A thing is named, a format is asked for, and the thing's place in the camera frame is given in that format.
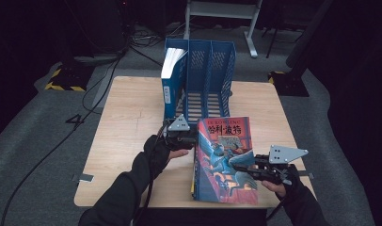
hand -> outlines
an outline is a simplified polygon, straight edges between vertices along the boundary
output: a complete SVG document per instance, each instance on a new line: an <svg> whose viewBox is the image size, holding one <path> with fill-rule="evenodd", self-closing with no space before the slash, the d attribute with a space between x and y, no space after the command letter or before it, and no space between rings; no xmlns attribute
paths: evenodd
<svg viewBox="0 0 382 226"><path fill-rule="evenodd" d="M276 192L281 198L284 198L285 195L294 195L295 192L303 185L299 179L299 173L294 164L291 164L287 169L287 180L291 182L290 185L276 185L268 181L262 181L262 186L267 187L267 189Z"/></svg>
<svg viewBox="0 0 382 226"><path fill-rule="evenodd" d="M173 158L178 158L178 157L183 157L183 156L186 156L188 155L188 150L186 149L180 149L180 150L177 150L177 151L171 151L168 155L168 159L167 159L167 163L170 161L170 159L173 159Z"/></svg>
<svg viewBox="0 0 382 226"><path fill-rule="evenodd" d="M162 137L152 135L144 144L144 153L149 159L150 169L155 179L165 169L170 159L187 155L188 151L185 149L171 151Z"/></svg>
<svg viewBox="0 0 382 226"><path fill-rule="evenodd" d="M287 190L285 189L284 184L273 184L268 181L262 181L262 186L265 186L267 189L276 192L281 198L284 198L287 194Z"/></svg>

gray floor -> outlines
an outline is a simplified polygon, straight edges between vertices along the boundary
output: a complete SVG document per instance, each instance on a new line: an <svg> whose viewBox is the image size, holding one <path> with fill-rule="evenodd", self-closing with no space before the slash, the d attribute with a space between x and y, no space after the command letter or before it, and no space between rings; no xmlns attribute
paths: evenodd
<svg viewBox="0 0 382 226"><path fill-rule="evenodd" d="M237 58L233 80L267 82L269 72L290 70L285 59L292 44L276 42L267 59L265 53L271 33L262 39L262 31L256 30L253 39L259 56L251 58L244 30L247 28L201 29L193 31L190 39L234 41ZM294 37L295 34L279 33L279 39ZM163 62L163 41L153 47L136 49ZM14 196L5 225L76 225L84 211L73 203L76 182L72 176L83 171L101 115L88 114L83 105L92 108L102 98L106 84L101 81L111 75L113 67L96 68L88 83L88 92L45 90L58 65L59 62L52 65L49 73L35 81L39 94L0 136L0 221L15 187L46 156ZM160 70L158 64L130 50L114 75L159 76ZM280 96L280 100L298 147L310 151L304 162L307 170L315 175L312 184L324 214L332 225L374 225L364 190L328 123L328 93L309 71L303 75L303 81L310 97ZM95 111L103 111L103 101ZM73 128L65 121L76 114L88 117L56 148ZM268 225L291 225L291 222L280 210Z"/></svg>

white shelf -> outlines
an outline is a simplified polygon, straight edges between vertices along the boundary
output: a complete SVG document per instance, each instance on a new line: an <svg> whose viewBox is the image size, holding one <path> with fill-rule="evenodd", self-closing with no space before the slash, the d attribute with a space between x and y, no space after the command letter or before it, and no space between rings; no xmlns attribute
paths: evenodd
<svg viewBox="0 0 382 226"><path fill-rule="evenodd" d="M255 5L195 2L190 4L190 15L252 19Z"/></svg>
<svg viewBox="0 0 382 226"><path fill-rule="evenodd" d="M211 3L199 1L187 1L187 8L185 9L185 33L184 39L190 38L190 16L210 16L210 17L226 17L249 19L250 27L245 32L245 39L247 47L249 48L250 56L256 58L258 52L252 41L253 29L255 28L256 20L258 19L259 10L261 8L262 0L257 0L256 5L238 5L228 3Z"/></svg>

wooden table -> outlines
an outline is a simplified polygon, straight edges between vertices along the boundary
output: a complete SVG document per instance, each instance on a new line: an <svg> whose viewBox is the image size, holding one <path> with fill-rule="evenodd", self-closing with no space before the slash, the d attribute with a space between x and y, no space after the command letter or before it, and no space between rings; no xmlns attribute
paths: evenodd
<svg viewBox="0 0 382 226"><path fill-rule="evenodd" d="M268 154L272 144L296 148L272 84L233 81L231 90L230 113L232 116L249 116L255 154ZM117 76L113 80L84 169L84 174L93 175L94 179L91 183L79 183L74 197L76 205L94 205L121 172L131 169L147 138L157 134L162 126L163 112L160 78ZM279 203L274 193L260 183L257 206L193 201L190 193L193 158L191 152L169 162L154 182L149 207L269 208ZM299 170L305 169L302 159L293 163ZM301 179L313 191L310 179Z"/></svg>

black arm sleeve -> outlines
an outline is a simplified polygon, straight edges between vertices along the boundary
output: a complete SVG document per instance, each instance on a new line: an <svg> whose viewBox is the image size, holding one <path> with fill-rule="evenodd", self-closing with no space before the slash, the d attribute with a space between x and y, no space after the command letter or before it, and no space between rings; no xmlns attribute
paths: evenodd
<svg viewBox="0 0 382 226"><path fill-rule="evenodd" d="M302 184L289 197L285 198L284 209L293 225L324 226L329 225L324 218L318 201L311 191Z"/></svg>
<svg viewBox="0 0 382 226"><path fill-rule="evenodd" d="M132 170L117 177L95 205L81 216L79 225L130 225L149 182L148 158L139 153Z"/></svg>

